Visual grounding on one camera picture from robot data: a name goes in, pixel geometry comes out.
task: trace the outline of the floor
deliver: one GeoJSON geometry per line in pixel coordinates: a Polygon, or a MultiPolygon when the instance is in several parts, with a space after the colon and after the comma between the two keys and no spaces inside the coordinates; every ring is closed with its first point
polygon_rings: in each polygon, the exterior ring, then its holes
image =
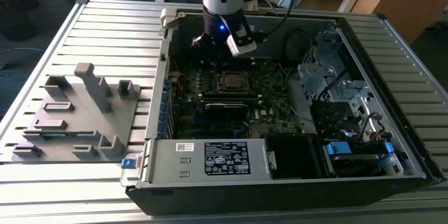
{"type": "MultiPolygon", "coordinates": [[[[28,11],[34,25],[38,27],[38,35],[23,42],[10,42],[0,34],[0,52],[6,48],[31,47],[46,50],[54,36],[68,16],[76,0],[38,0],[39,6],[28,11]]],[[[168,0],[182,3],[200,3],[202,0],[168,0]]],[[[7,81],[7,79],[26,79],[40,59],[39,51],[11,51],[0,54],[2,63],[7,67],[0,70],[0,119],[6,114],[18,93],[26,83],[22,81],[7,81]]]]}
{"type": "MultiPolygon", "coordinates": [[[[59,30],[60,25],[74,7],[76,0],[38,0],[40,5],[30,10],[31,20],[38,27],[38,35],[23,42],[10,42],[0,35],[2,47],[34,47],[46,50],[59,30]]],[[[200,3],[202,0],[170,0],[171,2],[200,3]]],[[[431,72],[439,79],[442,85],[448,87],[448,31],[432,35],[426,31],[412,45],[418,55],[431,72]]],[[[7,67],[0,70],[0,77],[8,79],[24,79],[31,74],[40,59],[38,51],[11,51],[0,54],[0,63],[7,67]]],[[[0,118],[6,114],[10,105],[24,84],[23,81],[6,81],[0,79],[0,118]]]]}

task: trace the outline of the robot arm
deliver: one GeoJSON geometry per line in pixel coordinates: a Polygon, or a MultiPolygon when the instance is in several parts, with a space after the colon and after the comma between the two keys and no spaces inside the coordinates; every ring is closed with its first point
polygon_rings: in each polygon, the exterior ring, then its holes
{"type": "MultiPolygon", "coordinates": [[[[270,0],[282,7],[291,5],[291,0],[270,0]]],[[[302,0],[294,0],[292,8],[302,0]]],[[[218,57],[220,50],[230,49],[236,57],[254,51],[256,44],[267,39],[259,31],[251,31],[243,15],[244,0],[203,0],[204,3],[204,33],[194,40],[194,45],[203,45],[212,50],[211,57],[218,57]]]]}

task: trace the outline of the blue connector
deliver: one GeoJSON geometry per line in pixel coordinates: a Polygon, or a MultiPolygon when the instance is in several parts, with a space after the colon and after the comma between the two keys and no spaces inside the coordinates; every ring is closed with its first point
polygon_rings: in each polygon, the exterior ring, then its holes
{"type": "Polygon", "coordinates": [[[132,158],[124,158],[122,160],[122,169],[136,169],[138,168],[138,160],[132,158]]]}
{"type": "Polygon", "coordinates": [[[170,87],[171,87],[171,81],[164,80],[163,81],[163,90],[167,91],[170,89],[170,87]]]}
{"type": "Polygon", "coordinates": [[[395,152],[395,149],[394,149],[392,143],[390,143],[390,142],[387,142],[387,143],[386,143],[386,149],[387,149],[387,152],[388,152],[388,153],[392,153],[392,152],[395,152]]]}
{"type": "Polygon", "coordinates": [[[327,145],[328,155],[351,154],[352,150],[347,142],[331,142],[327,145]]]}

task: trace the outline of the blue tab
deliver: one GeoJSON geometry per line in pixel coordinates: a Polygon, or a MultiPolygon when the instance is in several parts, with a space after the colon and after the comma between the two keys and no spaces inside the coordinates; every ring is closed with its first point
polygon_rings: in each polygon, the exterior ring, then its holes
{"type": "Polygon", "coordinates": [[[138,168],[138,160],[132,158],[124,158],[122,160],[122,169],[136,169],[138,168]]]}
{"type": "Polygon", "coordinates": [[[387,152],[390,152],[390,153],[395,152],[392,143],[390,143],[390,142],[386,143],[386,149],[387,149],[387,152]]]}
{"type": "Polygon", "coordinates": [[[347,142],[331,142],[327,145],[328,155],[351,154],[352,150],[347,142]]]}

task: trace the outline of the warning label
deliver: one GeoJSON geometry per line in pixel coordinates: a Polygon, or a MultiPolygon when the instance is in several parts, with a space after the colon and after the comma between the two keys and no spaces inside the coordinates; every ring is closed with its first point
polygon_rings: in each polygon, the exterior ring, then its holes
{"type": "Polygon", "coordinates": [[[247,142],[223,142],[204,144],[206,174],[251,174],[247,142]]]}

